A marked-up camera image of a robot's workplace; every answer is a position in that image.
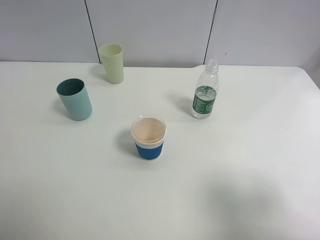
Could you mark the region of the teal plastic cup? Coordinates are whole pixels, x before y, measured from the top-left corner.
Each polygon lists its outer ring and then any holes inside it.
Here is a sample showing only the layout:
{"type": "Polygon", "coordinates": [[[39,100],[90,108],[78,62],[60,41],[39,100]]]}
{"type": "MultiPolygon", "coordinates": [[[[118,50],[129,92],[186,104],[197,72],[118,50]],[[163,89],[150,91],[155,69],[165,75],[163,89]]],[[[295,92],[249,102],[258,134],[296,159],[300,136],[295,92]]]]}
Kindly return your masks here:
{"type": "Polygon", "coordinates": [[[78,78],[62,81],[56,88],[64,107],[75,121],[83,121],[92,114],[92,104],[85,83],[78,78]]]}

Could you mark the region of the blue sleeved paper cup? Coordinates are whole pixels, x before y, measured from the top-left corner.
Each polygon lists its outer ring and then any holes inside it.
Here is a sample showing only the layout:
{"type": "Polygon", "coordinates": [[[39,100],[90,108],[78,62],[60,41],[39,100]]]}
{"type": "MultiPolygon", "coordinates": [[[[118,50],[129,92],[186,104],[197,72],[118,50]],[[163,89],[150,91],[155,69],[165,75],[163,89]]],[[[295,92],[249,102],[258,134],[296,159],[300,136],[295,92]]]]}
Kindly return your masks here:
{"type": "Polygon", "coordinates": [[[166,123],[157,115],[141,115],[131,125],[131,135],[137,152],[147,161],[155,160],[160,156],[166,133],[166,123]]]}

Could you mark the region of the clear green-label water bottle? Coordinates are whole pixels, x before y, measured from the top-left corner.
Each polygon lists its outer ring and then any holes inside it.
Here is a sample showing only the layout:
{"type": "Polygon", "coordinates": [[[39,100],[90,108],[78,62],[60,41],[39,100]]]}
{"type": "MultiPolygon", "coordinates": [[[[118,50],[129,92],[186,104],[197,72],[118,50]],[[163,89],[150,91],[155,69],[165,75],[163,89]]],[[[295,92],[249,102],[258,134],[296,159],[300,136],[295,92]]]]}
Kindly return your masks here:
{"type": "Polygon", "coordinates": [[[194,118],[203,120],[211,115],[219,86],[219,64],[217,60],[210,59],[197,80],[192,102],[194,118]]]}

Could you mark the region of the light green plastic cup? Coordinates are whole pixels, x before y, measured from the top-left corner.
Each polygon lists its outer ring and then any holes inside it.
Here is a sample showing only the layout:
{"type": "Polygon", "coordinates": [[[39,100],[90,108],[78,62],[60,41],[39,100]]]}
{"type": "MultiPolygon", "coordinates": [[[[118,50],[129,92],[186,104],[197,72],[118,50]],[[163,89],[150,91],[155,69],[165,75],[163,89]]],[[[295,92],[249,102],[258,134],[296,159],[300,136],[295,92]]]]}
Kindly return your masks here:
{"type": "Polygon", "coordinates": [[[106,72],[107,81],[120,84],[124,80],[123,48],[118,44],[105,44],[98,49],[99,57],[106,72]]]}

